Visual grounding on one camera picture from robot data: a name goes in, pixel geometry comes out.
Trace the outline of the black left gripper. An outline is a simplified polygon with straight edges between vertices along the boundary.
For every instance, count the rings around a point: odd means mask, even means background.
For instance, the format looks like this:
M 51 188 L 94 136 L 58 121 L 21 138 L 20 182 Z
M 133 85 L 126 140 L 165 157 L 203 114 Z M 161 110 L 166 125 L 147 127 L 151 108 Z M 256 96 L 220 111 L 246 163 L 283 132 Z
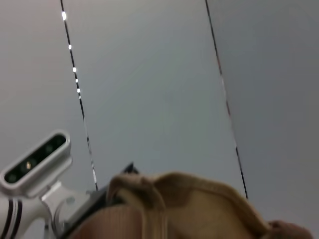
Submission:
M 139 174 L 139 171 L 131 162 L 121 173 Z M 107 187 L 100 191 L 73 192 L 64 199 L 59 205 L 59 238 L 68 238 L 87 218 L 105 207 L 106 192 Z

